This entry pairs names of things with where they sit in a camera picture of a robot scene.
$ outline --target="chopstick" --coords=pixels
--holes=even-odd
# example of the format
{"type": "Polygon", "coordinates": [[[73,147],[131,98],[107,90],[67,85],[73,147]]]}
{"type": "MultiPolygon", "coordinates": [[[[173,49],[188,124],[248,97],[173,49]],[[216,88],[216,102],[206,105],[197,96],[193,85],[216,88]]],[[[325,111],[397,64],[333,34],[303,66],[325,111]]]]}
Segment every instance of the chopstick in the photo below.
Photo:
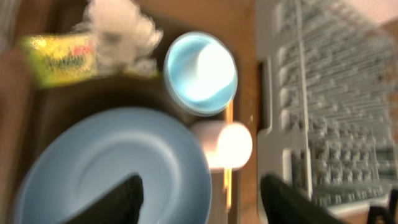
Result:
{"type": "MultiPolygon", "coordinates": [[[[232,123],[233,118],[233,101],[226,108],[226,122],[232,123]]],[[[226,211],[229,212],[232,204],[232,169],[224,170],[224,190],[226,190],[226,211]]]]}

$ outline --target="brown table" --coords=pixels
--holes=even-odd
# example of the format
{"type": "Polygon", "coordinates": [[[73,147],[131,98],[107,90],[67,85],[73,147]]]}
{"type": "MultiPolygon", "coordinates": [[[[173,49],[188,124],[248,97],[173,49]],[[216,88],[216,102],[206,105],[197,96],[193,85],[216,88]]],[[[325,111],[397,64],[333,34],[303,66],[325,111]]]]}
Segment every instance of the brown table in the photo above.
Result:
{"type": "MultiPolygon", "coordinates": [[[[48,26],[51,17],[58,16],[54,8],[57,2],[74,1],[77,5],[85,0],[22,0],[16,24],[16,39],[26,34],[39,34],[48,26]]],[[[235,104],[235,119],[244,123],[253,138],[253,152],[248,164],[233,174],[233,181],[240,190],[233,189],[231,221],[259,223],[257,217],[257,151],[256,134],[259,108],[259,82],[255,58],[254,1],[253,0],[141,0],[142,7],[158,12],[210,32],[238,54],[239,89],[235,104]]],[[[22,149],[21,138],[28,117],[33,93],[31,74],[24,65],[21,51],[12,51],[0,57],[0,217],[5,217],[6,205],[11,197],[9,183],[14,181],[22,149]]]]}

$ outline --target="dish rack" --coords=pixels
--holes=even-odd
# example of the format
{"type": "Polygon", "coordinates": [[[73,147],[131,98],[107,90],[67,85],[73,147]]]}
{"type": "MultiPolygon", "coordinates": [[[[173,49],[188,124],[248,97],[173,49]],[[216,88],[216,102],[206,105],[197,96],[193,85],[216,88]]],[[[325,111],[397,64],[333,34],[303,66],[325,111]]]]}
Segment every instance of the dish rack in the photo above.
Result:
{"type": "MultiPolygon", "coordinates": [[[[398,185],[391,38],[344,1],[258,0],[264,129],[258,176],[276,172],[335,214],[398,185]]],[[[264,216],[259,201],[259,214],[264,216]]]]}

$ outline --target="white cup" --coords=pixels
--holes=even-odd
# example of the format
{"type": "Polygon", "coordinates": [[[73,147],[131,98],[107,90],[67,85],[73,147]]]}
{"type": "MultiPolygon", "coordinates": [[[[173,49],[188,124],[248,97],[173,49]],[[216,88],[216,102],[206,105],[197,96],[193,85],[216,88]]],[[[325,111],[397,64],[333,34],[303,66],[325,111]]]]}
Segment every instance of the white cup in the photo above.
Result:
{"type": "Polygon", "coordinates": [[[182,66],[182,91],[190,101],[207,100],[228,86],[236,73],[232,54],[219,43],[211,43],[182,66]]]}
{"type": "Polygon", "coordinates": [[[241,123],[225,121],[200,121],[191,127],[199,140],[212,172],[240,169],[249,160],[252,138],[241,123]]]}

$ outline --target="yellow package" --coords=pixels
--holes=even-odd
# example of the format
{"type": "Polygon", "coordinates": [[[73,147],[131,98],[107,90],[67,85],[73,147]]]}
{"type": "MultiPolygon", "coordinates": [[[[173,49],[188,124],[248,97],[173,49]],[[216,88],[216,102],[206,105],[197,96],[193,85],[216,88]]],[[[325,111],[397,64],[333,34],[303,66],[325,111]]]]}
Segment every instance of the yellow package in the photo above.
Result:
{"type": "Polygon", "coordinates": [[[38,35],[26,37],[22,43],[42,88],[98,76],[93,39],[89,34],[38,35]]]}

